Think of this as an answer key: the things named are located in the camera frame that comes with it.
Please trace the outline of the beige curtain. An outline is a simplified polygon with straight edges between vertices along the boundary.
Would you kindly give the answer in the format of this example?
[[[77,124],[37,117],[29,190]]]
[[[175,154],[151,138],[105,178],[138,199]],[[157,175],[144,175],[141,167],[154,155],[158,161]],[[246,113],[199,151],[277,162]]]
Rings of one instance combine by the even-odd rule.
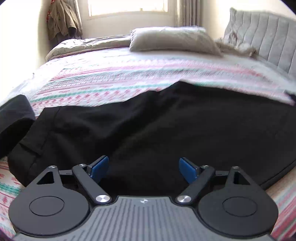
[[[179,0],[176,8],[176,26],[199,26],[201,21],[200,0]]]

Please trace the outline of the black pants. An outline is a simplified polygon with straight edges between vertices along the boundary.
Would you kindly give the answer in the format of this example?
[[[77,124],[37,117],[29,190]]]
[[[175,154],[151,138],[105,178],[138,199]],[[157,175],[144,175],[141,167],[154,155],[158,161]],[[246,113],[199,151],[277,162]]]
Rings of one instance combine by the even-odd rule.
[[[8,156],[27,186],[61,170],[109,158],[100,182],[110,195],[176,196],[178,161],[242,168],[267,189],[295,166],[295,107],[260,96],[177,82],[124,102],[45,108]]]

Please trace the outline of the patterned red green blanket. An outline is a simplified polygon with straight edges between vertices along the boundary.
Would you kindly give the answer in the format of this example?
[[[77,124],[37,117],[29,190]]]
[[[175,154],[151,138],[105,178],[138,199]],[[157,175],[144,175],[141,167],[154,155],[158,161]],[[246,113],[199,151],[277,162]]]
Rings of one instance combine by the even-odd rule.
[[[128,48],[50,60],[10,99],[26,96],[36,121],[45,108],[124,102],[179,81],[295,107],[295,80],[256,59],[180,51],[133,53]],[[1,99],[1,106],[8,100]],[[14,240],[271,240],[278,220],[278,207],[267,189],[238,166],[215,169],[192,204],[176,202],[189,186],[182,175],[186,187],[176,196],[107,193],[109,204],[94,204],[72,168],[48,166],[8,200]]]

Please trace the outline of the grey quilted headboard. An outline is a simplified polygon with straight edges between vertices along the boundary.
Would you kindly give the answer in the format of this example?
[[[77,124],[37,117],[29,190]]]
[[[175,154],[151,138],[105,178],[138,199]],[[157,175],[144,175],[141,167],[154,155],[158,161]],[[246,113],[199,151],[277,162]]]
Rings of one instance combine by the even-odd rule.
[[[267,11],[231,8],[224,40],[252,47],[255,58],[295,80],[295,20]]]

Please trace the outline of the beige pillow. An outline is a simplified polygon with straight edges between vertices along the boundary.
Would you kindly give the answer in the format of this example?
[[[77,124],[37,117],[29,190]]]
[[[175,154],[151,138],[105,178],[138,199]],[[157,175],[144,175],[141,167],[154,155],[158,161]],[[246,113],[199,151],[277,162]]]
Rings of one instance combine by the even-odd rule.
[[[206,30],[198,26],[136,28],[130,36],[129,50],[132,52],[174,50],[222,55]]]

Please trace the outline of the hanging khaki jacket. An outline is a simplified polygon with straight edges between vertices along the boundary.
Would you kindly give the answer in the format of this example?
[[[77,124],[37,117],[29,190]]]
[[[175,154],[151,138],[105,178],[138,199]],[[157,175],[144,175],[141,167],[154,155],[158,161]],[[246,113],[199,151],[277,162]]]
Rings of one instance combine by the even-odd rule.
[[[82,21],[78,1],[51,1],[47,13],[49,40],[58,44],[82,37]]]

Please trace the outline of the bright window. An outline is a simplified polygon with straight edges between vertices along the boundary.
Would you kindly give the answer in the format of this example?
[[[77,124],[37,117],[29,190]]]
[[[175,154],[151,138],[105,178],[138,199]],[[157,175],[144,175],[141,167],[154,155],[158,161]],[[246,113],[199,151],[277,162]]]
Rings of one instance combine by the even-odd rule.
[[[139,11],[168,12],[168,1],[161,0],[92,0],[88,2],[89,16]]]

